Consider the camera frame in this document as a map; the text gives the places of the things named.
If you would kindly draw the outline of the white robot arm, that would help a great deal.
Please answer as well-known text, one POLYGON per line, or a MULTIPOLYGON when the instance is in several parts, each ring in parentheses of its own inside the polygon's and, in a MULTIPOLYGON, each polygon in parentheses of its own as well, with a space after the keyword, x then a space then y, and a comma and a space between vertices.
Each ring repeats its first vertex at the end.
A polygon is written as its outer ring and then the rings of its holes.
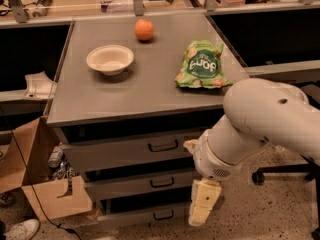
POLYGON ((239 170, 246 157, 270 144, 299 153, 313 169, 319 167, 320 110, 301 89, 249 78, 227 90, 223 110, 213 128, 184 143, 202 176, 192 184, 192 226, 206 222, 221 194, 221 182, 239 170))

